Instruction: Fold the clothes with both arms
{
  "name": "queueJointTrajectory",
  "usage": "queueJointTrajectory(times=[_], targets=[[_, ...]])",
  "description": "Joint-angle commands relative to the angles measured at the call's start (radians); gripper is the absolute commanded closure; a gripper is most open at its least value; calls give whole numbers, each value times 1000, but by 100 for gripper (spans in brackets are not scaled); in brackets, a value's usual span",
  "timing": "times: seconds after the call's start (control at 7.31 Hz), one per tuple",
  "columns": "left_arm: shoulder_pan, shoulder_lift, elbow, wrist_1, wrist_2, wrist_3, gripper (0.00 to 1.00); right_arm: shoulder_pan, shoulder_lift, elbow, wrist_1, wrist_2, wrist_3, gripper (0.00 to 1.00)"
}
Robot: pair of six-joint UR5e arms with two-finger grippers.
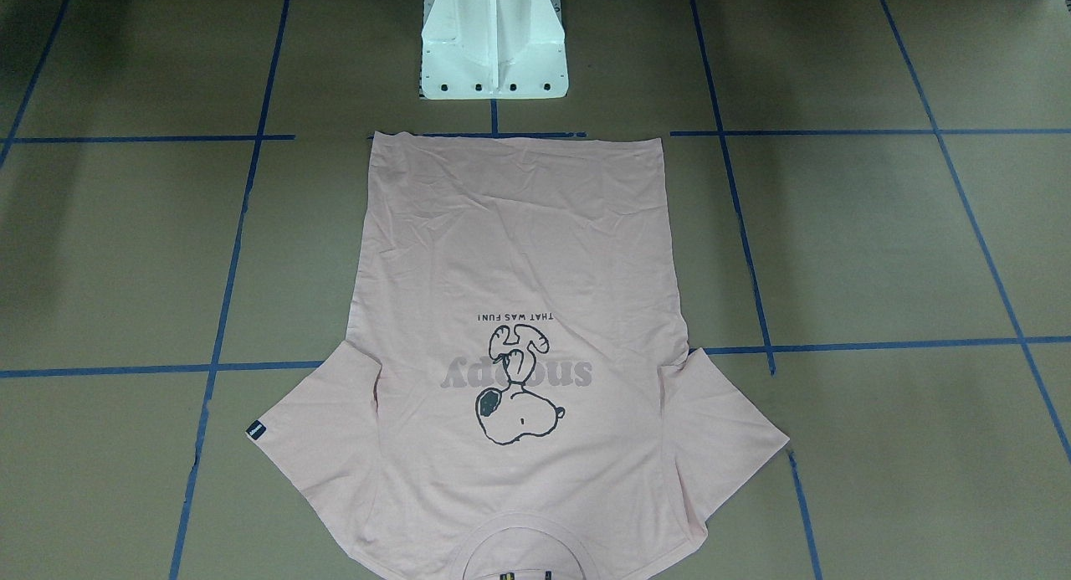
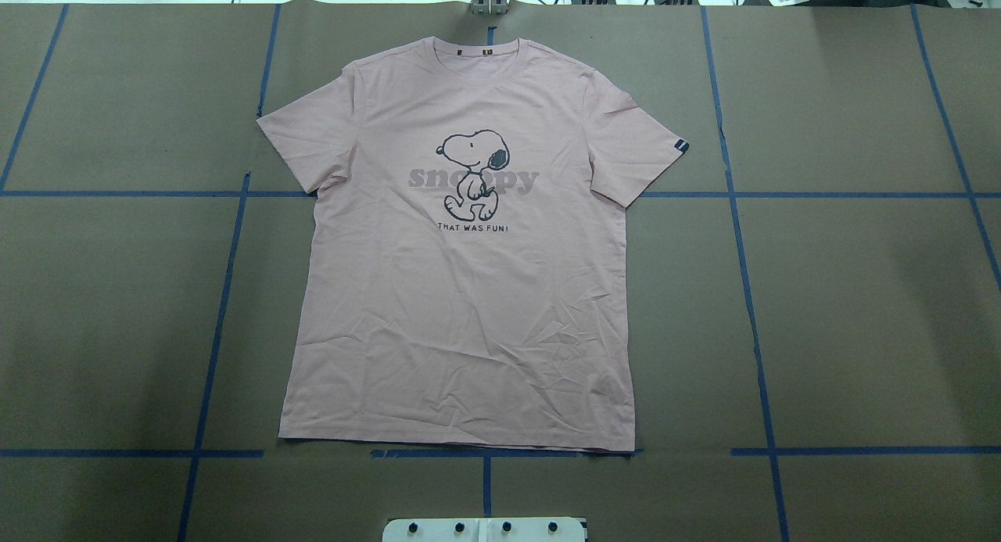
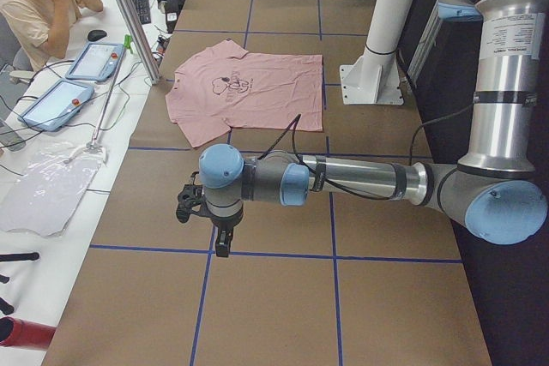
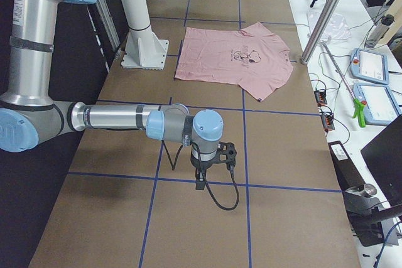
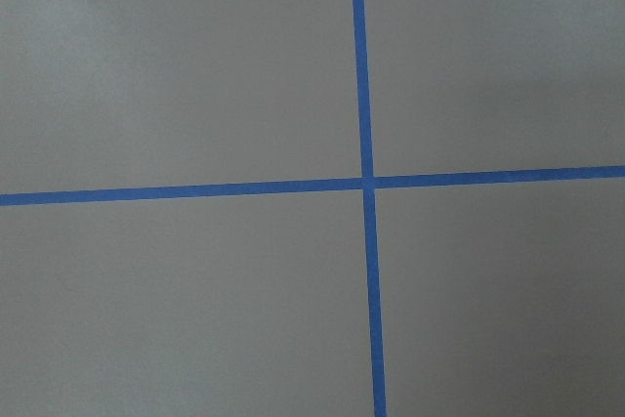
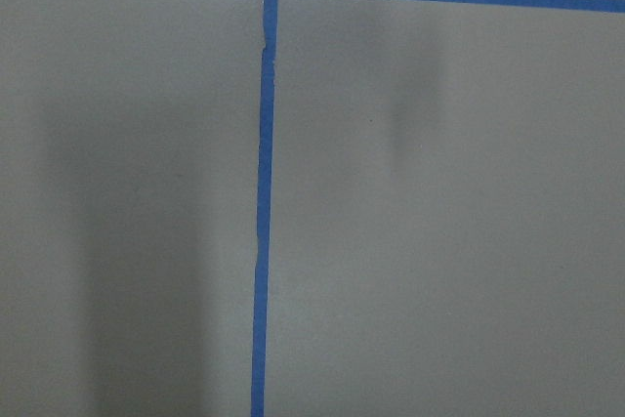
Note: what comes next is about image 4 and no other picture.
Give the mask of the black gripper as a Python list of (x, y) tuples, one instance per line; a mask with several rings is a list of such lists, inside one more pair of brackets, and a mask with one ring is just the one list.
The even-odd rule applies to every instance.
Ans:
[(219, 155), (216, 154), (212, 159), (202, 161), (199, 157), (195, 157), (191, 154), (190, 161), (195, 168), (195, 189), (204, 190), (207, 183), (207, 170), (213, 164), (219, 163)]

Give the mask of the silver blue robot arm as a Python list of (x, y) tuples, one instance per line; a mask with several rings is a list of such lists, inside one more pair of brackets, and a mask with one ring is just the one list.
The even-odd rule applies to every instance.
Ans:
[(96, 0), (14, 0), (8, 89), (1, 96), (1, 148), (32, 149), (59, 135), (85, 129), (140, 130), (149, 138), (191, 147), (196, 187), (207, 187), (206, 171), (229, 147), (220, 139), (223, 120), (213, 110), (190, 115), (182, 104), (87, 105), (54, 101), (48, 87), (59, 3)]

